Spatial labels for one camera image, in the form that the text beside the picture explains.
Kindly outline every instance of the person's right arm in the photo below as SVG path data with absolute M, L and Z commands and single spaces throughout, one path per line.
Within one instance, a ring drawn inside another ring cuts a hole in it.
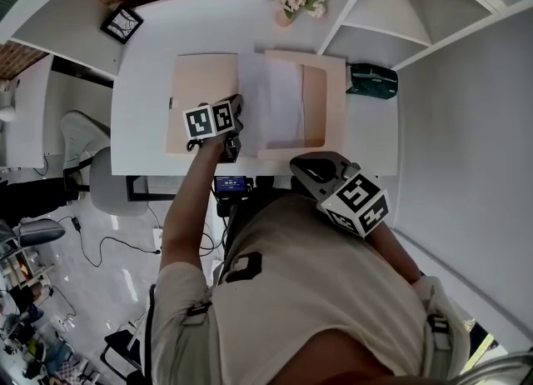
M 421 279 L 415 261 L 401 246 L 386 223 L 381 222 L 365 239 L 408 283 L 416 283 Z

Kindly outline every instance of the framed picture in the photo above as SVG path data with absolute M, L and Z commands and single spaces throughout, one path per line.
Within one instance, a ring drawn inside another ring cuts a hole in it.
M 116 38 L 122 44 L 141 26 L 142 19 L 133 10 L 121 4 L 104 21 L 100 29 L 111 37 Z

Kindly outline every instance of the glossy gray floor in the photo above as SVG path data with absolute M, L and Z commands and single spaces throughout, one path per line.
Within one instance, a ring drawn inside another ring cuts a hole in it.
M 62 160 L 49 158 L 48 178 L 61 175 Z M 2 175 L 10 183 L 25 182 L 40 178 L 33 170 Z M 151 192 L 175 193 L 182 177 L 150 177 Z M 162 225 L 171 202 L 151 202 L 150 207 Z M 135 247 L 155 250 L 152 230 L 157 221 L 150 211 L 140 217 L 115 217 L 97 210 L 91 203 L 90 194 L 79 202 L 60 207 L 44 217 L 54 220 L 73 216 L 82 225 L 83 247 L 87 256 L 96 264 L 100 260 L 99 243 L 102 238 L 112 236 Z M 118 242 L 106 240 L 102 245 L 102 265 L 92 266 L 83 256 L 81 241 L 70 219 L 61 221 L 67 229 L 64 237 L 43 245 L 39 252 L 48 262 L 55 264 L 48 274 L 54 286 L 59 288 L 76 309 L 76 316 L 66 322 L 65 328 L 57 324 L 56 318 L 64 319 L 72 309 L 59 292 L 45 300 L 41 307 L 45 318 L 37 324 L 40 332 L 53 337 L 54 329 L 67 340 L 77 353 L 87 357 L 105 377 L 103 383 L 123 383 L 113 372 L 100 362 L 99 357 L 105 348 L 104 338 L 118 330 L 128 321 L 137 320 L 146 309 L 148 288 L 157 279 L 160 257 L 154 254 L 138 252 Z M 205 232 L 212 235 L 211 226 L 206 225 Z M 202 243 L 210 247 L 205 237 Z M 202 258 L 204 272 L 209 276 L 212 261 L 221 257 L 218 250 Z M 131 368 L 119 356 L 111 354 L 110 360 L 127 373 Z

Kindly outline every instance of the blue display screen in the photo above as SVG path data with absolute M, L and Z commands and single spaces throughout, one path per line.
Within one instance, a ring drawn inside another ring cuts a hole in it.
M 247 184 L 244 176 L 216 176 L 215 189 L 217 193 L 246 191 Z

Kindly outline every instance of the bag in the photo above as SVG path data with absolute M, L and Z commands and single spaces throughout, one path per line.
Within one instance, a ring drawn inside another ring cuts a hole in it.
M 396 71 L 370 63 L 353 63 L 347 68 L 351 84 L 346 93 L 390 99 L 398 93 L 398 74 Z

